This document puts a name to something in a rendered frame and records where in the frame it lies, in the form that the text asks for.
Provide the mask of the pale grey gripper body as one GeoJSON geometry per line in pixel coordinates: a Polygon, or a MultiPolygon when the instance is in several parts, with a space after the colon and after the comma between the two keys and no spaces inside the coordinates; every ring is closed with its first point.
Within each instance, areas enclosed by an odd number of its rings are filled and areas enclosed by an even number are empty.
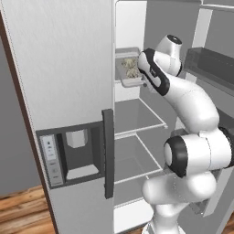
{"type": "Polygon", "coordinates": [[[150,92],[152,92],[153,87],[145,76],[142,76],[142,81],[144,82],[144,87],[147,88],[150,92]]]}

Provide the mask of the clear tupperware container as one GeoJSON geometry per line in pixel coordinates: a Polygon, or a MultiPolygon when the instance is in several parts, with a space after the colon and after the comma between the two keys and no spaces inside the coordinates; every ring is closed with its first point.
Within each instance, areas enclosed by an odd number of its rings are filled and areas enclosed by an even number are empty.
{"type": "Polygon", "coordinates": [[[137,78],[128,78],[126,75],[128,69],[122,65],[122,61],[126,58],[136,59],[134,68],[138,69],[137,62],[139,54],[139,48],[117,48],[115,50],[115,79],[120,80],[124,88],[137,87],[144,84],[142,74],[139,70],[139,76],[137,78]]]}

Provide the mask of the glass fridge shelf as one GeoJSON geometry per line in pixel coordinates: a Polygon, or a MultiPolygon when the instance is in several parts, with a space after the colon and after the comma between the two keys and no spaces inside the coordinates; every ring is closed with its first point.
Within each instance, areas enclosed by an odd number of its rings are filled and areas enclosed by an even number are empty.
{"type": "Polygon", "coordinates": [[[116,102],[114,117],[116,137],[167,126],[141,99],[116,102]]]}
{"type": "Polygon", "coordinates": [[[115,185],[162,170],[137,134],[115,141],[115,185]]]}
{"type": "Polygon", "coordinates": [[[116,207],[142,197],[142,186],[146,177],[136,178],[114,186],[114,205],[116,207]]]}

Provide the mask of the grey fridge body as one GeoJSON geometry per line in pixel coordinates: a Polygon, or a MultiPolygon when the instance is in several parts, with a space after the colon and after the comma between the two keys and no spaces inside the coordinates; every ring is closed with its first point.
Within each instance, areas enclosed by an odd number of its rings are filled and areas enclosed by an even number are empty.
{"type": "MultiPolygon", "coordinates": [[[[172,34],[182,39],[181,56],[184,57],[193,44],[200,5],[201,0],[119,1],[116,5],[116,49],[139,48],[141,51],[155,48],[165,35],[172,34]]],[[[115,136],[116,141],[137,134],[162,166],[162,171],[144,176],[147,180],[167,171],[163,144],[176,128],[177,119],[173,109],[159,94],[152,94],[144,87],[124,88],[121,81],[116,80],[115,103],[133,99],[143,100],[167,124],[166,127],[115,136]]],[[[113,214],[114,233],[124,234],[145,225],[153,211],[141,197],[119,207],[114,206],[113,214]]]]}

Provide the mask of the grey fridge door with dispenser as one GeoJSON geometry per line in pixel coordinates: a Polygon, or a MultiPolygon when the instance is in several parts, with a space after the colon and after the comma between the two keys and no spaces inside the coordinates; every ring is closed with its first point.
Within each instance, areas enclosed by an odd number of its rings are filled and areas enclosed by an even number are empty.
{"type": "Polygon", "coordinates": [[[0,0],[58,234],[113,234],[104,177],[50,189],[36,131],[102,122],[114,104],[114,0],[0,0]]]}

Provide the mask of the open grey fridge door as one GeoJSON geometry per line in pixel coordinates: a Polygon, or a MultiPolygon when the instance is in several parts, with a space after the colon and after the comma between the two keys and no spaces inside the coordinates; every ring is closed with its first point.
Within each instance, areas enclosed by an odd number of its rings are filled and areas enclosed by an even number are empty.
{"type": "MultiPolygon", "coordinates": [[[[192,46],[234,58],[234,0],[201,6],[192,46]]],[[[229,90],[187,71],[186,79],[205,89],[218,107],[220,124],[234,136],[234,96],[229,90]]],[[[234,211],[234,166],[215,175],[218,183],[214,196],[190,205],[181,214],[179,222],[186,234],[234,234],[234,228],[227,224],[234,211]]]]}

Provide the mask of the beige dumpling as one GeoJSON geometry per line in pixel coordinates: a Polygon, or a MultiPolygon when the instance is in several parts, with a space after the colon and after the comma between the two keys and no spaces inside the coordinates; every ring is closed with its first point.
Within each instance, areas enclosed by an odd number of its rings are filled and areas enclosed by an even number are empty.
{"type": "Polygon", "coordinates": [[[136,59],[135,58],[125,58],[122,61],[122,65],[127,68],[127,69],[131,69],[135,66],[136,64],[136,59]]]}
{"type": "Polygon", "coordinates": [[[139,76],[139,71],[135,68],[128,69],[126,75],[128,78],[137,78],[139,76]]]}

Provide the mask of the dark clear door bin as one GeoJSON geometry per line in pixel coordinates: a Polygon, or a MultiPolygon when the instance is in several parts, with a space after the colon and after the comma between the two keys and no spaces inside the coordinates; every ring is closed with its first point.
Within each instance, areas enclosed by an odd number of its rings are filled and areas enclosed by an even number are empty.
{"type": "Polygon", "coordinates": [[[184,71],[202,80],[213,81],[234,96],[234,58],[207,48],[190,48],[186,53],[184,71]]]}

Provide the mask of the water dispenser panel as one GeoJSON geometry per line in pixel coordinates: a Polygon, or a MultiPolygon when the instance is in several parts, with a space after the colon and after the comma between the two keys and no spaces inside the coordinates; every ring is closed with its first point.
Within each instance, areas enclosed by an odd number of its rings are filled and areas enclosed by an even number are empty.
{"type": "Polygon", "coordinates": [[[104,177],[103,123],[36,131],[50,189],[104,177]]]}

